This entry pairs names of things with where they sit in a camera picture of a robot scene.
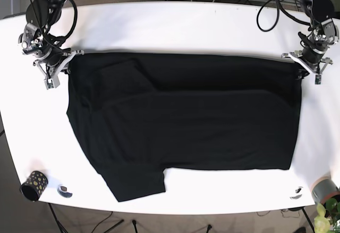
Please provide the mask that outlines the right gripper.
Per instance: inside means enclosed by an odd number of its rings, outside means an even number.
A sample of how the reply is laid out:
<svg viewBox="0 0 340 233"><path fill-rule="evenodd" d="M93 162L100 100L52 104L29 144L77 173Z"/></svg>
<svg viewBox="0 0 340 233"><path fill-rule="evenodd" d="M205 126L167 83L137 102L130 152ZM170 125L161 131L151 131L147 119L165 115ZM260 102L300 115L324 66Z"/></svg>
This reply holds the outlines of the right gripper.
<svg viewBox="0 0 340 233"><path fill-rule="evenodd" d="M57 88L60 85L58 75L61 72L69 73L69 62L78 55L83 55L84 50L75 50L71 52L51 51L48 55L37 58L33 65L36 66L44 76L46 89Z"/></svg>

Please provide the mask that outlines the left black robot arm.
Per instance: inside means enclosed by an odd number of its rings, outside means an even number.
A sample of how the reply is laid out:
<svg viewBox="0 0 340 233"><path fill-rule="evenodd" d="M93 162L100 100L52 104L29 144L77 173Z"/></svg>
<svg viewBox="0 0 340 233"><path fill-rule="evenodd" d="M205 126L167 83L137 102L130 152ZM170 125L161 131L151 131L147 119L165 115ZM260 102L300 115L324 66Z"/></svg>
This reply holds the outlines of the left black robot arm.
<svg viewBox="0 0 340 233"><path fill-rule="evenodd" d="M315 84L321 84L322 73L326 66L332 64L332 60L324 57L324 54L339 41L339 29L334 24L335 8L331 0L300 0L301 9L309 17L305 22L290 15L281 5L280 0L271 0L276 4L276 20L269 29L259 27L262 32L273 30L278 24L279 14L284 13L296 23L309 27L310 34L301 32L298 36L303 50L283 53L282 58L291 59L301 65L308 73L314 74Z"/></svg>

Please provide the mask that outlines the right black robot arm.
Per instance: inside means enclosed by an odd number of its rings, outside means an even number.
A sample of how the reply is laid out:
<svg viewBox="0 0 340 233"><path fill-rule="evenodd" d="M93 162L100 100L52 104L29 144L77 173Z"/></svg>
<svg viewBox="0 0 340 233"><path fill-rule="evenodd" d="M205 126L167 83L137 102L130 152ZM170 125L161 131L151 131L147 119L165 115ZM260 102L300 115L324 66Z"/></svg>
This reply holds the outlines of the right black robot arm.
<svg viewBox="0 0 340 233"><path fill-rule="evenodd" d="M54 36L49 31L60 19L67 1L74 10L71 28L64 36ZM36 58L33 65L44 75L47 89L57 88L60 85L58 75L61 72L70 73L69 62L75 56L84 54L83 50L62 48L75 30L78 20L77 5L74 0L30 0L25 17L27 24L18 39L22 54Z"/></svg>

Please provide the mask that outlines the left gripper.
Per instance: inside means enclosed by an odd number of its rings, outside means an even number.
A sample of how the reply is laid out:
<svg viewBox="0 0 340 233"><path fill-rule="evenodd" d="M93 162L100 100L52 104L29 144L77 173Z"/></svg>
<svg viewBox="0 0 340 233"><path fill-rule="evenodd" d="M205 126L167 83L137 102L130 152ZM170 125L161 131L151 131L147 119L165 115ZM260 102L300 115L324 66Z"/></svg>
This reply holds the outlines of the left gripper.
<svg viewBox="0 0 340 233"><path fill-rule="evenodd" d="M302 50L283 53L282 58L298 63L307 72L305 76L313 74L314 83L320 85L326 66L333 64L333 61L329 57L324 57L324 55L334 44L300 43L300 45L303 47Z"/></svg>

